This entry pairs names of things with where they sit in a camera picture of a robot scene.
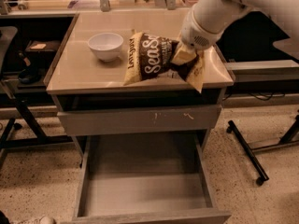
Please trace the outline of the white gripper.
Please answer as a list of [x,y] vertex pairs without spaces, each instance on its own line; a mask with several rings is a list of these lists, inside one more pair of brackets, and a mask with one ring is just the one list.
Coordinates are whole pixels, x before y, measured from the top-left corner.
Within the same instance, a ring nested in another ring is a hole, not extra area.
[[221,8],[192,7],[181,28],[178,43],[170,63],[183,65],[197,57],[197,50],[209,49],[223,34],[225,13]]

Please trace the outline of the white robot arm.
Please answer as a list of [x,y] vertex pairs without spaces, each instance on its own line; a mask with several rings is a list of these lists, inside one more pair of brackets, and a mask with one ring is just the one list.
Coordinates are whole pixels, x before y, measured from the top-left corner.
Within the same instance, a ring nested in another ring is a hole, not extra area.
[[196,52],[212,47],[231,24],[255,9],[288,35],[275,41],[274,48],[298,60],[299,0],[198,0],[182,24],[175,63],[190,61]]

